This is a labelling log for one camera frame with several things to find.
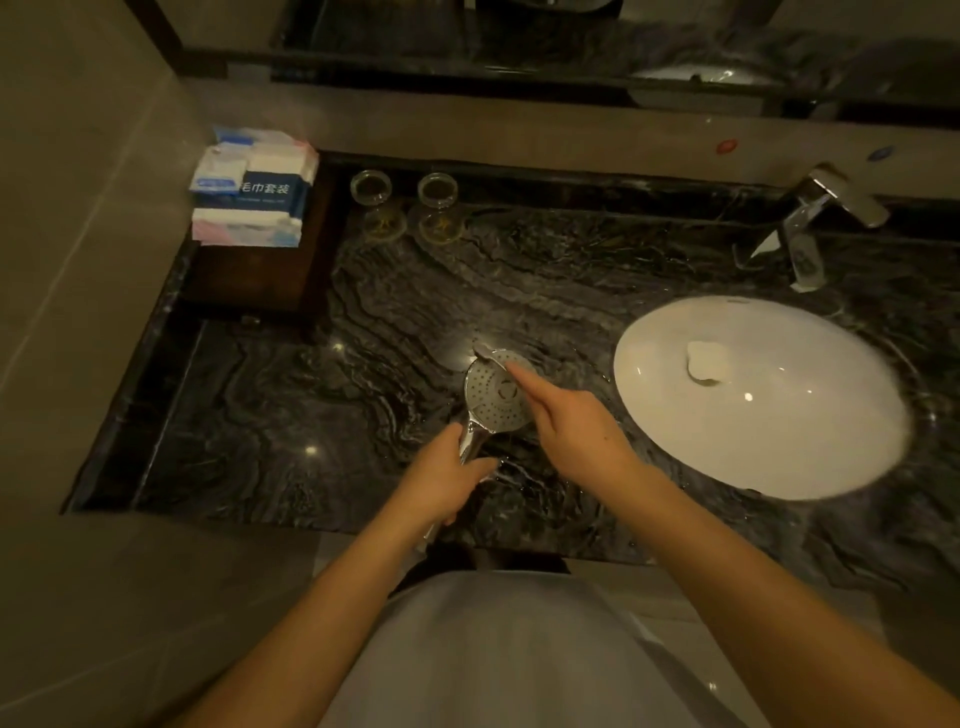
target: countertop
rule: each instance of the countertop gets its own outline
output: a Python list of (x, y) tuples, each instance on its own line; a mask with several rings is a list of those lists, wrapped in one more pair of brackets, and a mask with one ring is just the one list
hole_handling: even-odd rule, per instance
[[(935, 216), (905, 209), (879, 233), (846, 223), (821, 232), (830, 284), (797, 294), (782, 258), (733, 264), (732, 247), (761, 239), (763, 218), (782, 212), (769, 190), (699, 185), (691, 197), (676, 184), (628, 182), (465, 182), (465, 198), (479, 202), (463, 206), (466, 233), (446, 246), (412, 235), (368, 242), (355, 209), (312, 340), (292, 327), (204, 319), (189, 351), (174, 347), (189, 366), (130, 507), (357, 532), (420, 445), (462, 414), (464, 371), (482, 340), (594, 392), (641, 457), (807, 581), (911, 589), (960, 578), (960, 249), (928, 239), (923, 220)], [(679, 207), (699, 219), (680, 218)], [(902, 238), (898, 223), (918, 220), (926, 239)], [(616, 342), (660, 305), (718, 293), (804, 308), (875, 346), (914, 414), (905, 459), (854, 493), (786, 502), (657, 448), (616, 393)], [(485, 452), (506, 463), (442, 538), (649, 562), (612, 514), (558, 478), (532, 427), (493, 437)]]

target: person's right hand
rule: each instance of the person's right hand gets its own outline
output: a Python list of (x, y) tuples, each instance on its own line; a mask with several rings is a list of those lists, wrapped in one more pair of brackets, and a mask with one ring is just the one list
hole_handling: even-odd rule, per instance
[(591, 392), (562, 389), (514, 363), (507, 369), (527, 396), (540, 446), (560, 475), (601, 499), (636, 480), (643, 463)]

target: hand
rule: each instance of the hand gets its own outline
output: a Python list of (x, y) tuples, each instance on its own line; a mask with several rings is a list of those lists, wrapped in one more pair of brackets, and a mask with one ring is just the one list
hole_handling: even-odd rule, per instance
[(420, 449), (385, 510), (405, 519), (419, 531), (426, 531), (434, 523), (453, 523), (477, 483), (499, 465), (493, 457), (461, 465), (458, 448), (461, 431), (462, 425), (447, 425)]
[(507, 369), (526, 395), (540, 446), (560, 475), (603, 499), (643, 470), (620, 425), (592, 393), (562, 389), (514, 363)]

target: person's left hand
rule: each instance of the person's left hand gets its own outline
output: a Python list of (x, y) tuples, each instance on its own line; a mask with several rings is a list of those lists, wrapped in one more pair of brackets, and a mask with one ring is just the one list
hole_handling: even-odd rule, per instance
[(458, 443), (463, 426), (447, 425), (423, 446), (396, 486), (386, 508), (426, 531), (434, 523), (453, 523), (457, 511), (483, 478), (496, 470), (493, 457), (460, 464)]

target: sink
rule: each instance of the sink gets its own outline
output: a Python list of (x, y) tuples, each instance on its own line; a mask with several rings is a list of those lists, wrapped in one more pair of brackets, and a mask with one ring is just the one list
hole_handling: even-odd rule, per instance
[(902, 459), (909, 410), (868, 344), (799, 308), (705, 296), (624, 331), (616, 387), (636, 424), (686, 465), (788, 500), (837, 496)]

